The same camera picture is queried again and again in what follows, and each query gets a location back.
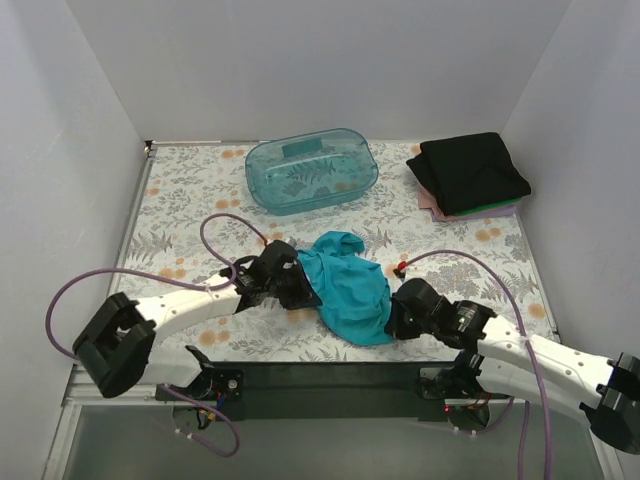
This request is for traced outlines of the teal t-shirt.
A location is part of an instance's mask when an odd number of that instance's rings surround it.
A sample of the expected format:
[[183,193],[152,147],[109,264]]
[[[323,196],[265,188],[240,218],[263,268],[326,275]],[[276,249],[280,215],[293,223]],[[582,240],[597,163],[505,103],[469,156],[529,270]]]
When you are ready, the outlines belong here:
[[320,298],[319,317],[337,337],[357,346],[393,341],[385,327],[391,315],[391,288],[379,264],[361,256],[363,240],[330,231],[298,251],[311,287]]

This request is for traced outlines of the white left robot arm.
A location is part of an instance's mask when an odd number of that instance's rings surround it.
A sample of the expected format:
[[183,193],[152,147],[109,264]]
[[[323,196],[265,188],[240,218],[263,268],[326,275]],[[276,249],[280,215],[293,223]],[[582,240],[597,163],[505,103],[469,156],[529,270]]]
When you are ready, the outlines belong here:
[[72,351],[105,398],[140,384],[167,385],[193,400],[213,398],[225,384],[197,347],[164,346],[169,337],[273,298],[286,310],[319,307],[321,299],[289,244],[275,241],[201,284],[131,299],[109,296],[76,338]]

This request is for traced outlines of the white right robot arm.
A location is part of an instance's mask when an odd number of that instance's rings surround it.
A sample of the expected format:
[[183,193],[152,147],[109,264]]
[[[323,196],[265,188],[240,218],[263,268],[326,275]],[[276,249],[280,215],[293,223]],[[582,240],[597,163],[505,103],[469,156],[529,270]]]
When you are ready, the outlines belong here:
[[404,282],[391,297],[389,333],[397,340],[431,335],[457,350],[453,363],[427,382],[445,399],[500,394],[587,420],[609,446],[639,452],[639,360],[592,355],[516,326],[472,301],[449,302],[425,280]]

